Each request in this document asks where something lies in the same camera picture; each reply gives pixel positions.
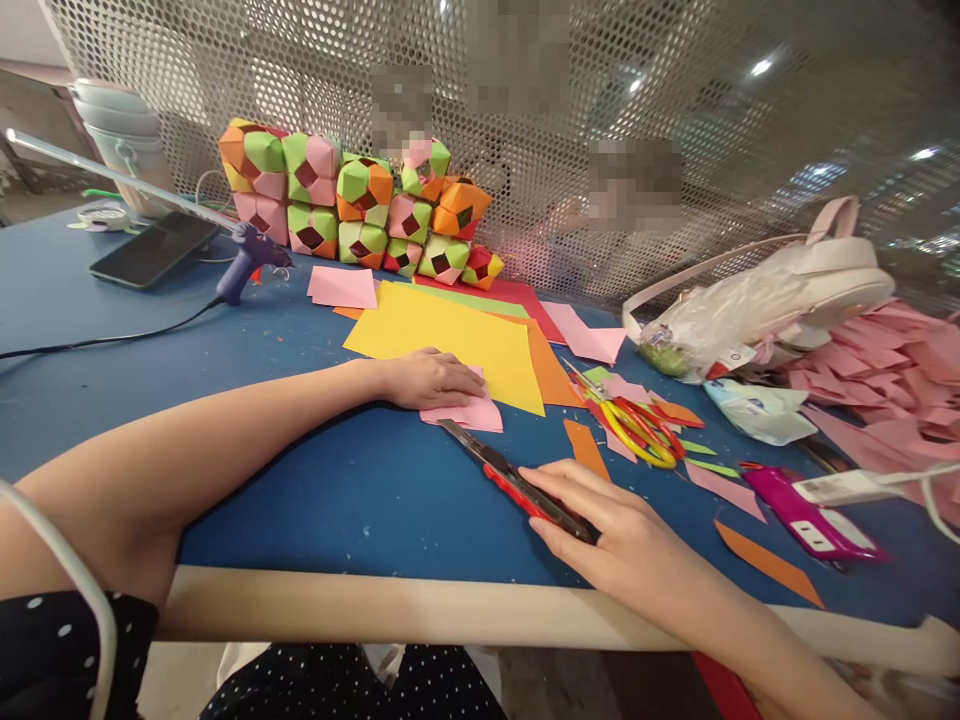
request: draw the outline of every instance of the scissors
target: scissors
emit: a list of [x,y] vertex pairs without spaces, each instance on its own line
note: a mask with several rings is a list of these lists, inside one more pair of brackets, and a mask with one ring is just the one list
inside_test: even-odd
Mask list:
[[507,459],[489,445],[480,442],[453,420],[438,420],[437,424],[453,435],[467,451],[483,463],[483,474],[496,483],[510,499],[531,517],[549,520],[578,540],[591,545],[596,539],[587,527],[560,507],[549,495],[524,480]]
[[[619,395],[611,397],[610,393],[591,382],[567,362],[566,358],[561,360],[573,371],[574,379],[590,399],[597,403],[610,429],[630,452],[654,467],[665,470],[672,470],[677,466],[677,460],[686,457],[687,451],[677,440],[677,436],[655,413]],[[649,446],[650,452],[644,450],[644,446]]]

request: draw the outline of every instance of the pink stapler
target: pink stapler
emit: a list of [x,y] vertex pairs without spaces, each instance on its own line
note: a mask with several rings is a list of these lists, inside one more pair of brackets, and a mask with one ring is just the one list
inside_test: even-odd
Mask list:
[[761,467],[743,479],[773,509],[800,545],[818,560],[889,560],[889,556],[856,525],[831,508],[808,502],[794,489],[803,480],[790,470]]

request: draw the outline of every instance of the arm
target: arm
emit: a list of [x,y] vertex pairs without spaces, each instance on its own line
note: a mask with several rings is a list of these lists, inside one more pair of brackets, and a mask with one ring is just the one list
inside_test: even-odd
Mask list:
[[[101,587],[162,608],[183,528],[294,440],[372,400],[464,405],[480,378],[428,349],[354,360],[201,398],[92,438],[17,488],[64,534]],[[46,545],[0,499],[0,599],[72,589]]]
[[691,550],[646,502],[573,460],[521,469],[602,533],[596,547],[538,518],[550,551],[594,587],[754,683],[797,720],[878,720],[765,605]]

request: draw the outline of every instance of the perforated metal screen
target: perforated metal screen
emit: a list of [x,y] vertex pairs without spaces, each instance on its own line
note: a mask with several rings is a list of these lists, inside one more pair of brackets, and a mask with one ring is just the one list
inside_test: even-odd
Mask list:
[[[470,112],[466,0],[45,2],[75,73],[130,85],[160,113],[181,190],[218,166],[216,138],[238,115],[372,152],[371,66],[429,65],[434,133],[493,194],[477,239],[510,276],[611,305],[857,194],[861,234],[902,292],[960,307],[950,0],[572,0],[566,97],[532,116]],[[678,231],[577,229],[589,143],[603,138],[674,143]]]

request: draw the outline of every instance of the person's left hand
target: person's left hand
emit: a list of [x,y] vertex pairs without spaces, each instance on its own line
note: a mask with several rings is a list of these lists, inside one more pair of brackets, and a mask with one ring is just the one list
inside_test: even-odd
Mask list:
[[483,397],[483,380],[452,353],[423,348],[380,361],[381,397],[409,410],[463,407]]

